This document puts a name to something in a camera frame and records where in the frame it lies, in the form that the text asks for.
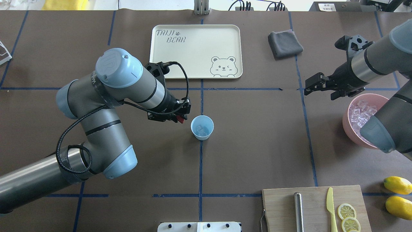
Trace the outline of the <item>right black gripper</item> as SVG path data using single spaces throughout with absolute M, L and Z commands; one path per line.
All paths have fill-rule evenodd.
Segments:
M 331 91 L 331 100 L 340 97 L 354 97 L 365 90 L 367 82 L 359 79 L 353 72 L 349 61 L 339 66 L 332 75 L 325 76 L 318 72 L 305 81 L 304 95 L 316 91 Z

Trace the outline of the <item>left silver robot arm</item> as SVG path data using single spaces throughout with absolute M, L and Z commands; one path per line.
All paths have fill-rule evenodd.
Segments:
M 122 48 L 98 58 L 95 69 L 60 88 L 60 111 L 73 119 L 55 151 L 35 163 L 1 176 L 1 215 L 103 173 L 118 178 L 138 163 L 115 110 L 130 105 L 148 120 L 183 123 L 190 113 L 189 81 L 176 61 L 143 65 Z

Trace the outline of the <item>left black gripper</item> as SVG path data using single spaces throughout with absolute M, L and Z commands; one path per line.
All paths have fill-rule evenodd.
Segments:
M 191 110 L 190 97 L 181 100 L 175 98 L 170 92 L 166 92 L 166 97 L 161 104 L 147 113 L 148 120 L 152 121 L 173 121 L 183 124 Z

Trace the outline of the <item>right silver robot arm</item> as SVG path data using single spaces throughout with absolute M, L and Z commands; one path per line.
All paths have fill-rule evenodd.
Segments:
M 360 35 L 342 36 L 335 43 L 346 52 L 346 61 L 331 75 L 318 72 L 306 79 L 304 95 L 331 91 L 331 100 L 354 97 L 367 85 L 394 74 L 403 76 L 403 85 L 362 126 L 360 134 L 384 153 L 397 151 L 411 159 L 411 19 L 394 27 L 377 41 Z

